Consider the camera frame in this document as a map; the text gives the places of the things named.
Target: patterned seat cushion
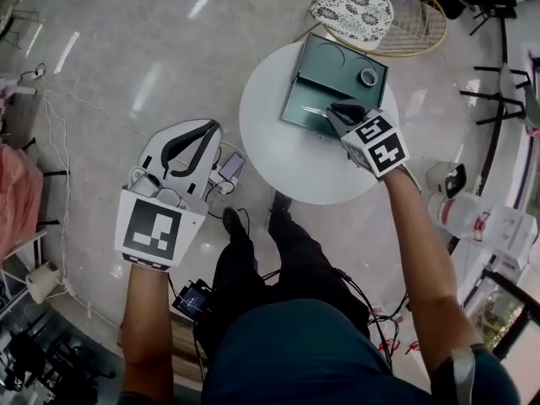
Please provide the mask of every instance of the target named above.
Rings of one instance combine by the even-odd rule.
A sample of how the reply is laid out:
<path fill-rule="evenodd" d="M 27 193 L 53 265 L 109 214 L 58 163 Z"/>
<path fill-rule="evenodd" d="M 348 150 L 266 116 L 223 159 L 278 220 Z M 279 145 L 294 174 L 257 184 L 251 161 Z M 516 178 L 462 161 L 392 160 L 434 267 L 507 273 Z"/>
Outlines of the patterned seat cushion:
<path fill-rule="evenodd" d="M 359 41 L 382 39 L 394 18 L 389 0 L 313 0 L 310 12 L 326 27 Z"/>

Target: marble floor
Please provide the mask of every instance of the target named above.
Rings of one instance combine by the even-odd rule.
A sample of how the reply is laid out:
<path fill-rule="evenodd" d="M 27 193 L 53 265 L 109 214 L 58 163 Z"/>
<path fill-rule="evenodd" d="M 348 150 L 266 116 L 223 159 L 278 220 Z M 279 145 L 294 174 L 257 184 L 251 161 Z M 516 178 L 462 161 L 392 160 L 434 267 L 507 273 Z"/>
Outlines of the marble floor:
<path fill-rule="evenodd" d="M 136 164 L 147 136 L 176 122 L 213 118 L 224 129 L 223 140 L 243 149 L 238 109 L 246 81 L 259 62 L 311 25 L 306 17 L 310 1 L 208 0 L 202 5 L 196 4 L 200 0 L 22 0 L 19 4 L 37 11 L 40 21 L 17 21 L 14 28 L 22 49 L 0 43 L 0 71 L 22 73 L 46 64 L 47 87 L 43 79 L 37 87 L 66 121 L 72 171 L 67 277 L 81 300 L 114 323 L 122 321 L 129 274 L 129 265 L 113 250 L 117 205 L 127 172 Z M 421 181 L 435 160 L 454 159 L 461 150 L 469 187 L 482 166 L 491 128 L 473 122 L 492 116 L 494 105 L 463 99 L 458 90 L 494 90 L 496 80 L 480 78 L 472 66 L 497 64 L 500 42 L 495 21 L 469 37 L 474 23 L 465 13 L 450 22 L 438 49 L 419 57 L 381 59 L 390 68 L 388 83 L 412 155 L 409 165 Z M 68 44 L 72 46 L 66 55 Z M 23 84 L 33 82 L 24 78 Z M 62 122 L 51 116 L 51 123 L 54 139 L 62 146 Z M 39 95 L 18 97 L 8 111 L 8 124 L 8 142 L 22 146 L 34 136 L 42 169 L 61 168 L 49 143 Z M 224 157 L 233 151 L 223 148 Z M 272 192 L 248 160 L 235 193 L 216 197 L 210 205 L 214 212 L 226 205 L 247 209 L 261 273 L 279 264 L 265 230 Z M 49 181 L 43 216 L 62 219 L 65 197 L 63 178 Z M 395 307 L 404 285 L 383 185 L 338 205 L 294 202 L 292 213 L 321 242 L 332 263 L 357 280 L 373 301 Z M 62 265 L 59 240 L 60 227 L 51 227 L 45 238 L 46 257 Z M 222 224 L 208 217 L 182 264 L 170 272 L 177 288 L 190 279 L 211 282 L 227 242 Z"/>

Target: tape roll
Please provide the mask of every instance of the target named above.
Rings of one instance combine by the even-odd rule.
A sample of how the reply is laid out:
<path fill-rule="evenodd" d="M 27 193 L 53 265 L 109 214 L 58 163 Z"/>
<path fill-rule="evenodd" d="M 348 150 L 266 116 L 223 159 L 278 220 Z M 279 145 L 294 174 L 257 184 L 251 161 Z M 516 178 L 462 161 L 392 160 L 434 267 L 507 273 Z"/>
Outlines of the tape roll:
<path fill-rule="evenodd" d="M 379 82 L 379 76 L 377 75 L 377 72 L 375 72 L 370 67 L 362 69 L 362 71 L 358 74 L 357 78 L 359 82 L 365 87 L 373 87 Z"/>

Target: table top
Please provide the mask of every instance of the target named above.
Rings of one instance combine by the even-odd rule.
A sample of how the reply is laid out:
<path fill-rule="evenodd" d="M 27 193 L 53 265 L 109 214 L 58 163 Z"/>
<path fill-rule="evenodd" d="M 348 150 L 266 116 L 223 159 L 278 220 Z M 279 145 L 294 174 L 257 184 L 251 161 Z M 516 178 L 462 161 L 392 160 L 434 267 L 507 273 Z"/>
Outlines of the table top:
<path fill-rule="evenodd" d="M 342 203 L 367 192 L 377 181 L 347 159 L 338 140 L 280 119 L 302 42 L 280 48 L 250 76 L 240 102 L 240 134 L 262 178 L 284 195 L 318 205 Z M 387 85 L 381 108 L 398 121 Z"/>

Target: smartphone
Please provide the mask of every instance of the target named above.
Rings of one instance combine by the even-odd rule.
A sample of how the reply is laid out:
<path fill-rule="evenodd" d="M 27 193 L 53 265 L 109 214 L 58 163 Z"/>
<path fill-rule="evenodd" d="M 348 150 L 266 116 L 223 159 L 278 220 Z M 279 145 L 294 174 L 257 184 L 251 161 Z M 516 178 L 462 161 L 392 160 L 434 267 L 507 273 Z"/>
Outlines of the smartphone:
<path fill-rule="evenodd" d="M 218 174 L 225 180 L 230 181 L 233 176 L 244 166 L 246 161 L 237 153 L 234 153 L 223 165 Z"/>

